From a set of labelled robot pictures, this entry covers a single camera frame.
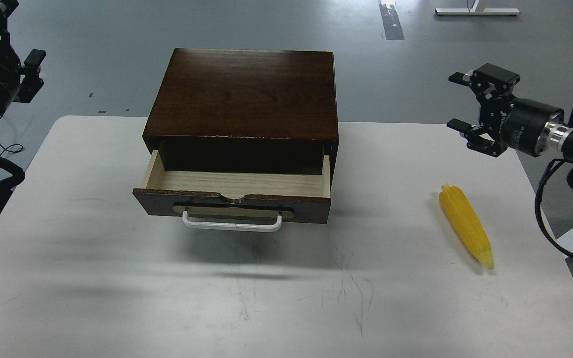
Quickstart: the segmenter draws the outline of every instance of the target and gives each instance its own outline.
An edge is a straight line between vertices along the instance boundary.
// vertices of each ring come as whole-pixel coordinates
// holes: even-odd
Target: black cable
[[[9,149],[9,148],[11,148],[11,147],[14,147],[15,145],[18,145],[18,146],[19,146],[19,149],[16,149],[16,150],[10,150],[10,149]],[[23,145],[21,145],[21,144],[19,144],[19,143],[11,144],[11,145],[9,145],[9,146],[7,146],[7,147],[4,147],[3,144],[1,144],[1,142],[0,142],[0,147],[3,149],[2,152],[0,153],[0,157],[3,156],[3,154],[4,154],[5,152],[9,152],[9,153],[12,153],[12,154],[16,154],[16,153],[22,152],[23,149],[25,149],[25,148],[23,147]]]
[[[536,222],[539,224],[541,233],[543,233],[543,236],[548,239],[548,242],[550,242],[555,248],[557,248],[557,250],[565,254],[568,258],[573,259],[573,252],[570,252],[557,244],[550,233],[548,233],[548,229],[546,229],[545,224],[543,223],[543,211],[541,210],[541,203],[543,202],[543,188],[548,183],[552,175],[554,175],[554,173],[559,170],[559,168],[564,163],[573,163],[573,161],[569,161],[567,159],[553,159],[545,168],[543,176],[541,177],[541,181],[539,181],[539,188],[536,190],[536,195],[534,197],[534,215],[536,216]]]

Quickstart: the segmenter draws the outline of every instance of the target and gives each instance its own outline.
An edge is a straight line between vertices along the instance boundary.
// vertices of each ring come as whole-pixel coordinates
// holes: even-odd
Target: toy corn
[[[466,249],[488,269],[494,268],[492,248],[468,198],[457,186],[441,186],[439,202]]]

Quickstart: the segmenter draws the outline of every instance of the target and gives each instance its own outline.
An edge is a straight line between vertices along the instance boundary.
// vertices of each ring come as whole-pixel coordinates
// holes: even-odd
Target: wooden drawer box
[[[177,48],[134,196],[150,215],[326,223],[337,144],[330,52]]]

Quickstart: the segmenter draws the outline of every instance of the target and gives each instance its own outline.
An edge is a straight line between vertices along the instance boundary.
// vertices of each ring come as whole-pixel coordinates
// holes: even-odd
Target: white drawer handle
[[[272,225],[258,224],[234,224],[232,222],[204,222],[189,220],[189,213],[183,211],[183,222],[188,227],[194,229],[214,229],[214,230],[234,230],[234,231],[259,231],[261,233],[272,233],[282,226],[282,214],[278,214],[278,219]]]

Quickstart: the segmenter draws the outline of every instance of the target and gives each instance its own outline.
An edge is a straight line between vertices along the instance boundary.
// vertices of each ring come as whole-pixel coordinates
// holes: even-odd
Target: drawer front panel
[[[248,215],[243,210],[236,215],[256,218],[258,220],[273,220],[260,217],[254,213],[257,209],[264,211],[284,211],[285,222],[306,222],[326,224],[330,209],[328,197],[298,197],[280,195],[245,195],[240,199],[229,199],[216,192],[191,192],[182,190],[159,190],[150,188],[135,188],[134,196],[149,215],[182,216],[175,206],[200,206],[198,214],[193,217],[204,218],[241,218],[221,215],[223,208],[249,209]],[[214,215],[209,215],[206,208],[214,208]]]

